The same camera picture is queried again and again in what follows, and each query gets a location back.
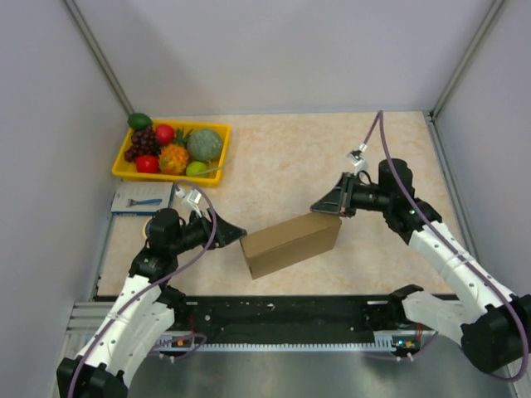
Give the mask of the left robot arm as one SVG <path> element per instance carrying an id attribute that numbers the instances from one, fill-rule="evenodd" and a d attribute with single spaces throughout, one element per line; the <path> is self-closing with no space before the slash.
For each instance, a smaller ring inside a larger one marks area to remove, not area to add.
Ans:
<path id="1" fill-rule="evenodd" d="M 212 208 L 184 221 L 165 208 L 146 225 L 146 241 L 134 257 L 124 287 L 94 336 L 56 370 L 61 397 L 126 397 L 134 375 L 156 342 L 188 319 L 185 294 L 168 286 L 183 271 L 178 256 L 197 247 L 223 248 L 246 236 Z"/>

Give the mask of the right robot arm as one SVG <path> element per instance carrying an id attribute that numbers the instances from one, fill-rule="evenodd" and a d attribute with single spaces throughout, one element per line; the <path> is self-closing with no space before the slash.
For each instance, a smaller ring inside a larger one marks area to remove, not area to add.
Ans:
<path id="1" fill-rule="evenodd" d="M 479 371 L 492 373 L 530 357 L 530 297 L 497 282 L 450 233 L 441 215 L 414 196 L 412 170 L 393 158 L 378 165 L 378 180 L 365 183 L 345 172 L 312 212 L 352 217 L 358 210 L 382 214 L 389 229 L 423 256 L 451 287 L 449 303 L 410 284 L 392 293 L 387 318 L 397 328 L 420 323 L 459 345 Z"/>

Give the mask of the brown cardboard box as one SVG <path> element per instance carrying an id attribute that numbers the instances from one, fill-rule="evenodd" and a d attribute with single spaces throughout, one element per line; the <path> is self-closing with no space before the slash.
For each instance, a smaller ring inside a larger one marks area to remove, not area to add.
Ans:
<path id="1" fill-rule="evenodd" d="M 337 216 L 310 212 L 253 232 L 241 239 L 253 279 L 332 250 L 342 221 Z"/>

